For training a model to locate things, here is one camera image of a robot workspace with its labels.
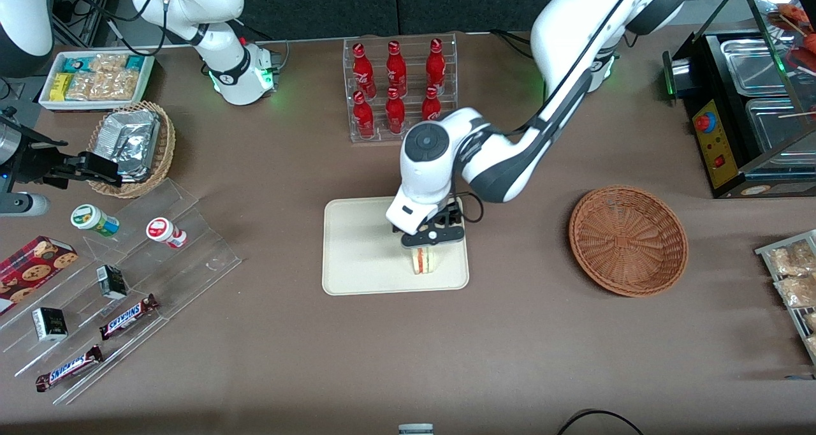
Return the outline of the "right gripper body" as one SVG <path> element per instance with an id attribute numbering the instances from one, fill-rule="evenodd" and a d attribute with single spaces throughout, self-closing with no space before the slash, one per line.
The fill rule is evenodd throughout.
<path id="1" fill-rule="evenodd" d="M 2 124 L 2 188 L 15 183 L 37 183 L 67 188 L 69 181 L 53 176 L 53 168 L 63 165 L 59 151 L 64 140 L 52 140 L 35 130 L 17 124 Z"/>

